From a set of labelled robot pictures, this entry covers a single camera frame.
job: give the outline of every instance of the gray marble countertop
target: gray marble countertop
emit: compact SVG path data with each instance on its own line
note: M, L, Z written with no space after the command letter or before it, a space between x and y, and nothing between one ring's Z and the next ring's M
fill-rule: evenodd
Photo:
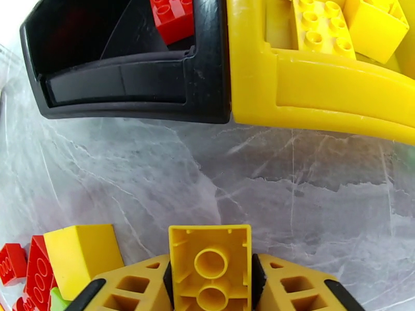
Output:
M380 139L123 118L47 120L2 92L0 243L113 223L126 264L171 224L249 223L256 252L334 274L367 311L415 309L413 149ZM1 288L11 307L22 286Z

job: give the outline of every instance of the toy brick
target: toy brick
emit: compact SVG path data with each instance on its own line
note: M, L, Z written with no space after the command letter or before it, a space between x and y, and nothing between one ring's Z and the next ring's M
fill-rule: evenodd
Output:
M13 311L24 311L23 298L22 297L17 299L16 303L13 305L12 310Z
M171 226L176 311L251 310L249 225Z
M13 286L26 277L26 252L16 243L6 243L0 251L0 277L4 286Z
M343 13L355 51L383 64L409 30L398 0L346 0Z
M27 282L24 292L29 296L29 310L36 307L39 311L49 309L50 287L53 283L53 271L46 252L43 236L32 237L27 264Z
M111 224L76 225L44 237L65 300L75 299L96 275L124 266Z
M33 303L32 299L23 291L23 309L24 311L39 311Z
M58 284L56 283L55 277L53 277L52 284L50 285L49 292L51 292L53 288L58 288ZM52 295L50 294L49 295L49 300L48 300L48 311L51 311L51 310L52 310Z
M64 311L69 305L70 301L65 300L62 298L61 292L59 291L58 287L53 287L50 290L50 297L51 297L51 311Z
M168 254L161 255L97 275L96 279L105 279L105 285L84 311L172 311L163 282L169 262Z
M192 0L150 0L156 28L166 45L194 34Z
M338 4L332 1L293 0L291 15L295 49L356 59Z

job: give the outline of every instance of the yellow plastic bin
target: yellow plastic bin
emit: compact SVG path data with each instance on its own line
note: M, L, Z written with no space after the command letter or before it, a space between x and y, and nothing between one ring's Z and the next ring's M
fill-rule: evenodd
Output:
M407 24L400 33L402 42L393 39L398 47L384 64L374 60L376 54L370 58L370 53L357 52L354 60L295 49L292 1L227 0L235 121L363 134L415 145L415 1L397 0L404 13L398 19L395 0L386 0L391 6L377 25L384 30L365 31L368 45L384 41L378 46L387 53L390 43L376 36L391 28L395 34L397 27ZM337 3L352 41L356 39L345 10L352 0L315 1Z

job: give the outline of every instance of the red toy brick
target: red toy brick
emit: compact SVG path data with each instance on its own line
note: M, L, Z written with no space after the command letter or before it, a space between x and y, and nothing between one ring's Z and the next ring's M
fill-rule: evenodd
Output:
M23 304L24 304L23 298L22 297L18 298L16 303L13 306L13 311L25 311Z
M20 244L6 243L0 251L0 277L4 286L15 285L26 277L26 252Z
M39 311L28 295L23 295L23 311Z
M49 310L50 288L54 282L45 240L42 235L32 237L25 291L39 311Z
M195 33L193 0L150 0L154 22L169 45Z

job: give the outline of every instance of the plastic toy bin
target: plastic toy bin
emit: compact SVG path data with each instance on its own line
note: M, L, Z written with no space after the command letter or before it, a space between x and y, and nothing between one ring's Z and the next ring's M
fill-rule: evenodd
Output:
M399 0L410 28L384 65L360 54L353 60L294 50L289 0L227 2L236 122L415 144L413 0Z
M150 0L40 0L20 29L40 113L227 123L226 0L192 3L194 36L166 46Z

